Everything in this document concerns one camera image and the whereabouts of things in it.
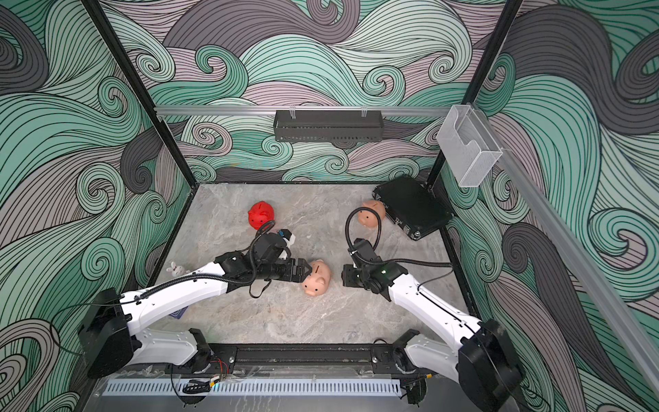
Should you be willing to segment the red piggy bank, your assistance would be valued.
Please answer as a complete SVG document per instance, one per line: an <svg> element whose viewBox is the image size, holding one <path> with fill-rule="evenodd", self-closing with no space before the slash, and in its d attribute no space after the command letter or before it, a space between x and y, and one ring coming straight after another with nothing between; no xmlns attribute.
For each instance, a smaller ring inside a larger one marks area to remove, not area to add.
<svg viewBox="0 0 659 412"><path fill-rule="evenodd" d="M264 201L255 203L248 211L248 222L255 230L259 230L265 223L274 221L274 219L273 207Z"/></svg>

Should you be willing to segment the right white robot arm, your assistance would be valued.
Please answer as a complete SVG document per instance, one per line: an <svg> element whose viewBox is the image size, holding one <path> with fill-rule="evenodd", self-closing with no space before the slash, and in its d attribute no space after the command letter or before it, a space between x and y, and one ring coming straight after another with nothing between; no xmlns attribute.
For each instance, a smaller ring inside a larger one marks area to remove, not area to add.
<svg viewBox="0 0 659 412"><path fill-rule="evenodd" d="M376 255L368 240L348 243L353 264L344 267L345 287L381 295L420 319L439 338L420 334L403 344L413 369L427 369L458 383L481 411L500 411L513 398L524 372L508 331L494 319L482 321L439 298L398 262Z"/></svg>

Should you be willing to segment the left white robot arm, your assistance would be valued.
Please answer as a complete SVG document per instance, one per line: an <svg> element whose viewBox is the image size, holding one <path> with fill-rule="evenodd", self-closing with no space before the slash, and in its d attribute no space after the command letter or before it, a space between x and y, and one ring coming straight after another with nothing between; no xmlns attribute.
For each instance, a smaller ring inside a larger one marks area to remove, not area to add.
<svg viewBox="0 0 659 412"><path fill-rule="evenodd" d="M245 251L226 252L171 281L136 291L105 289L94 297L78 328L86 374L100 379L129 365L168 363L192 372L207 368L212 350L197 329L151 330L151 325L191 305L246 288L257 280L303 283L312 265L295 259L290 240L266 233Z"/></svg>

